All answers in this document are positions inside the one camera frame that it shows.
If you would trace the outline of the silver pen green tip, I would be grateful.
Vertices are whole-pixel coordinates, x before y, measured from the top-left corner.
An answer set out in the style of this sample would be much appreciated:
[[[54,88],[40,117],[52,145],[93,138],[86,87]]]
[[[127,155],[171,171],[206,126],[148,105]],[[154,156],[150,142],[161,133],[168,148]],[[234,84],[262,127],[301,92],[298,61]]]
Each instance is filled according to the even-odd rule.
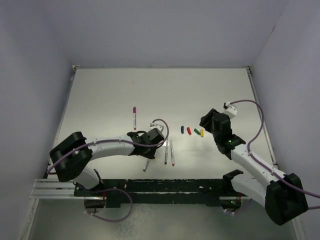
[[[146,161],[146,163],[145,163],[145,165],[143,167],[143,172],[145,172],[147,170],[149,162],[150,162],[149,160]]]

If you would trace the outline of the silver pen purple tip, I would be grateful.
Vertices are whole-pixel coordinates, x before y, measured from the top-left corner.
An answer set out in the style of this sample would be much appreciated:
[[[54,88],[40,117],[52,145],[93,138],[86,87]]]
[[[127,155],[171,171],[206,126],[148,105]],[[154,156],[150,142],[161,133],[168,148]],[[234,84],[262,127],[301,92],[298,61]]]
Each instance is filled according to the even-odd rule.
[[[133,112],[133,129],[137,129],[137,109],[135,113]]]

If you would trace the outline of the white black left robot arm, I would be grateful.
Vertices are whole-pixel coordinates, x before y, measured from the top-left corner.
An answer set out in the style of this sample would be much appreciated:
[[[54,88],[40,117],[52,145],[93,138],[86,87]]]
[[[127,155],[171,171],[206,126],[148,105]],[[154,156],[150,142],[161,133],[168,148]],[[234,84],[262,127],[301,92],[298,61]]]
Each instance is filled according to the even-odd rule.
[[[50,151],[53,165],[48,173],[55,170],[60,182],[74,181],[91,196],[98,196],[103,191],[103,182],[97,170],[87,167],[90,161],[112,156],[141,156],[152,160],[165,140],[156,127],[148,132],[128,132],[106,139],[88,139],[82,132],[74,132]]]

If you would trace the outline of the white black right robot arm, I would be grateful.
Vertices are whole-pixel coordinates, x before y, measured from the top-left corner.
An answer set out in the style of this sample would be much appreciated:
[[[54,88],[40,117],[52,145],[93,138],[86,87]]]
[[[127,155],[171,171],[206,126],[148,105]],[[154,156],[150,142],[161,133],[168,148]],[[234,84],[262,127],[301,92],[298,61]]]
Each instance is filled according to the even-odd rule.
[[[220,113],[211,109],[199,125],[211,133],[217,149],[229,160],[243,167],[225,174],[222,190],[228,196],[241,193],[264,207],[269,218],[281,226],[308,211],[309,206],[300,178],[269,165],[260,157],[252,158],[246,142],[233,133],[231,119],[237,110],[229,107]]]

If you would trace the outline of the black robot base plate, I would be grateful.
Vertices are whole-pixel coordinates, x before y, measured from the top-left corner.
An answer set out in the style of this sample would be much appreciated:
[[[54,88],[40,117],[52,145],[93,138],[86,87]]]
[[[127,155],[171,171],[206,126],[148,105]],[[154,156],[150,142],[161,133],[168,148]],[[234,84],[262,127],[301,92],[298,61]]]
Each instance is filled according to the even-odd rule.
[[[104,179],[91,190],[75,184],[74,195],[89,208],[122,204],[205,205],[238,210],[244,195],[227,190],[223,179]]]

